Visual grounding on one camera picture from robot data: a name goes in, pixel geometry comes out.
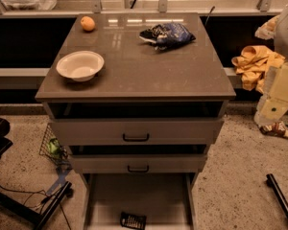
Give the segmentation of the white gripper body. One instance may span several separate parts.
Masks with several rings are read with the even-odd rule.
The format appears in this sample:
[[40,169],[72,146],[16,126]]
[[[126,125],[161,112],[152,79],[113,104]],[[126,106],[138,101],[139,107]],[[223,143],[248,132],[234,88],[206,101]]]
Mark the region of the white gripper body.
[[288,111],[288,62],[276,68],[271,66],[264,81],[264,94],[260,98],[254,121],[261,126],[278,122]]

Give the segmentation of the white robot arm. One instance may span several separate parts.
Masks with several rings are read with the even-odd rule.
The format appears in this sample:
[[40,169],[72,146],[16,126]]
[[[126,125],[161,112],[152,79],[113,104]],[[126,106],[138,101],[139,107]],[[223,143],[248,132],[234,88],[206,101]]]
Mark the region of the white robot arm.
[[288,111],[288,5],[276,23],[274,44],[285,62],[276,68],[271,66],[264,81],[264,93],[260,98],[254,121],[259,126],[276,123]]

